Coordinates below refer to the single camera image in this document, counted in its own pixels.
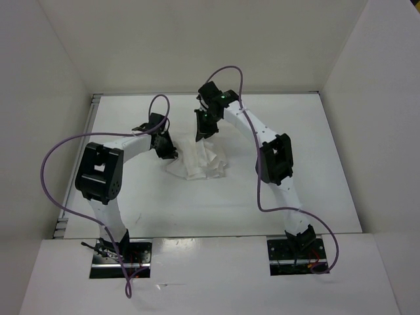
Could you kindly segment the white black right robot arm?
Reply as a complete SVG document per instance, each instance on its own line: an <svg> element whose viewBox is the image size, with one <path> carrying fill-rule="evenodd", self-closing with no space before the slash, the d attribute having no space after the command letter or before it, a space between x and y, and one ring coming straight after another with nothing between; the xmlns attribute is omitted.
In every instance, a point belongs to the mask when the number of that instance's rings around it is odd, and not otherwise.
<svg viewBox="0 0 420 315"><path fill-rule="evenodd" d="M304 257L316 239L315 231L299 212L301 202L293 183L293 153L289 135L269 129L248 108L242 105L233 90L221 91L210 81L198 89L200 107L194 112L197 119L196 141L207 139L219 131L220 120L229 122L257 147L255 170L258 184L268 184L278 201L285 204L283 221L287 249L295 260Z"/></svg>

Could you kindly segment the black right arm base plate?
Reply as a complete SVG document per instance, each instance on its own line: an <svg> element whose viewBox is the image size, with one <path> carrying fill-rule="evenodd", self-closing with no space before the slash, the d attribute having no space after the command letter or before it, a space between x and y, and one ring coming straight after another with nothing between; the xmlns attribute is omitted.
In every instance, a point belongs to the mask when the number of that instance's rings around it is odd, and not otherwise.
<svg viewBox="0 0 420 315"><path fill-rule="evenodd" d="M325 272L329 268L321 238L296 255L285 238L267 239L266 243L271 276L305 275L312 271Z"/></svg>

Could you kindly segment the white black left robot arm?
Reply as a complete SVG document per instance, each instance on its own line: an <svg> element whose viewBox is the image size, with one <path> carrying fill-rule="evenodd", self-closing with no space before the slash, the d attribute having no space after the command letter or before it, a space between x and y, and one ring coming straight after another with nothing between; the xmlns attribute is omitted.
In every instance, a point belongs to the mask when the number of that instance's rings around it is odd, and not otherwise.
<svg viewBox="0 0 420 315"><path fill-rule="evenodd" d="M111 142L86 145L75 179L75 187L88 200L100 227L98 252L107 251L115 262L126 261L131 255L129 231L125 227L117 196L122 189L123 165L130 159L155 150L161 159L178 157L164 115L151 113L148 122L135 131L152 130L142 136L124 136Z"/></svg>

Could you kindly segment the white fabric skirt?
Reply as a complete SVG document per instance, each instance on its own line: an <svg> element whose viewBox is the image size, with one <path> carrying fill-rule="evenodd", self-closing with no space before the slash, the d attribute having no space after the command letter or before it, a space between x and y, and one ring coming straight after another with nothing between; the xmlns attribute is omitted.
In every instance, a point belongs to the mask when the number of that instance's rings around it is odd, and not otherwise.
<svg viewBox="0 0 420 315"><path fill-rule="evenodd" d="M225 176L228 159L220 144L190 138L175 141L178 157L166 166L166 171L185 180L218 179Z"/></svg>

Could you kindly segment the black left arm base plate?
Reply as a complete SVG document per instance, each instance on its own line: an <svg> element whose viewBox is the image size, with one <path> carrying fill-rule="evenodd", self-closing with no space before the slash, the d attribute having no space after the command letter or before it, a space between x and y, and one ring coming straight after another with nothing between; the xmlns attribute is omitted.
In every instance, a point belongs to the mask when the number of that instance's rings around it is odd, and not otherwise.
<svg viewBox="0 0 420 315"><path fill-rule="evenodd" d="M117 255L113 251L101 246L99 240L96 241L95 246L86 243L85 245L94 251L89 274L90 279L124 278ZM131 239L129 254L123 257L123 262L128 276L149 278L152 262L152 240Z"/></svg>

